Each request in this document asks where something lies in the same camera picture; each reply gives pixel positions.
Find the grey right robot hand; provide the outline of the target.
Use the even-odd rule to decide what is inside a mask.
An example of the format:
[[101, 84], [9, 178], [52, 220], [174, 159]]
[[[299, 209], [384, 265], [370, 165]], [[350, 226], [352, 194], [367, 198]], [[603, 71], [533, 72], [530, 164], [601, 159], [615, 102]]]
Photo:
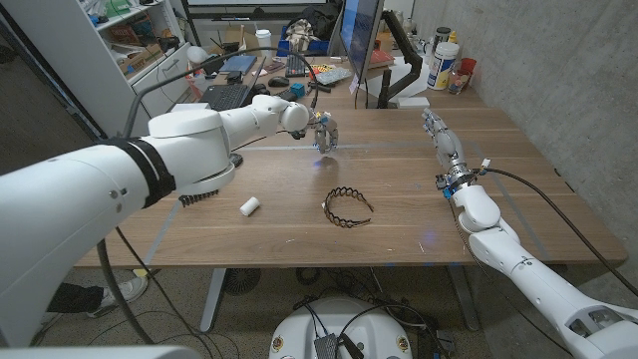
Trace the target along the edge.
[[445, 170], [443, 175], [436, 175], [437, 189], [450, 198], [464, 186], [471, 185], [476, 173], [468, 168], [462, 143], [445, 122], [428, 108], [424, 109], [422, 117], [424, 129], [437, 150], [437, 159]]

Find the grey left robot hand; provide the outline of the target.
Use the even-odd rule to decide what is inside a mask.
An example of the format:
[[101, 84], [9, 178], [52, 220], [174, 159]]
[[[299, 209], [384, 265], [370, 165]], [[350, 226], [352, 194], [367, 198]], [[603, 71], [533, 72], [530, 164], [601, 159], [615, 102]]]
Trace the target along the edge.
[[327, 154], [338, 146], [338, 125], [330, 113], [315, 114], [314, 130], [314, 146], [320, 154]]

